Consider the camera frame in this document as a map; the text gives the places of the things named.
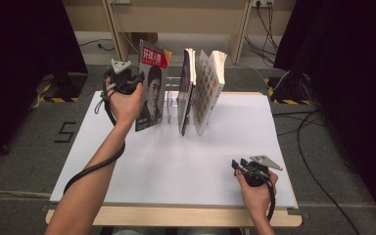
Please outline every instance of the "black curtain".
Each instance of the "black curtain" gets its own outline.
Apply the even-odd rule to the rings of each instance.
[[[87,73],[61,0],[0,1],[0,149],[36,97],[44,75]]]
[[[344,157],[376,202],[376,1],[298,0],[274,66],[309,75]]]

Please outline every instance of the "electrical socket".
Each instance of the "electrical socket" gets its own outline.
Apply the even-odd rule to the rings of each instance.
[[[274,0],[253,0],[252,7],[257,7],[257,2],[260,1],[261,8],[268,8],[268,4],[271,3],[271,7],[274,5]]]

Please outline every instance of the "person's left arm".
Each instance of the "person's left arm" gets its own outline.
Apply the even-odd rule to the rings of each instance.
[[[139,115],[141,101],[141,84],[138,84],[132,95],[116,92],[111,96],[111,109],[117,124],[85,168],[110,159],[120,150],[132,123]],[[105,200],[115,165],[116,162],[106,165],[74,182],[57,205],[46,234],[89,234]]]

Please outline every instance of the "hand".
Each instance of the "hand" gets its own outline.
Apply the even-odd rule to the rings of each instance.
[[[106,87],[110,84],[112,84],[112,80],[108,77]],[[136,86],[136,90],[131,95],[123,95],[111,89],[107,96],[110,97],[110,106],[117,121],[133,123],[139,116],[143,97],[142,83]]]
[[[236,176],[240,183],[244,205],[249,211],[251,217],[265,216],[268,205],[270,204],[270,194],[267,186],[265,184],[261,185],[260,187],[250,186],[240,170],[236,170]],[[271,171],[269,171],[268,176],[270,181],[273,183],[274,194],[276,194],[275,185],[278,176]]]

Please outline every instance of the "book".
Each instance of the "book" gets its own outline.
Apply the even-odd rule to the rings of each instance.
[[[176,98],[178,106],[178,127],[182,136],[185,134],[186,126],[189,122],[192,94],[196,83],[195,51],[192,48],[184,50],[184,62],[179,80],[178,96]]]
[[[140,40],[139,73],[144,72],[141,113],[135,130],[140,131],[161,123],[164,112],[167,65],[170,52],[147,41]]]
[[[219,95],[225,84],[224,63],[227,55],[212,51],[210,57],[202,50],[193,96],[194,125],[199,135],[209,123]]]

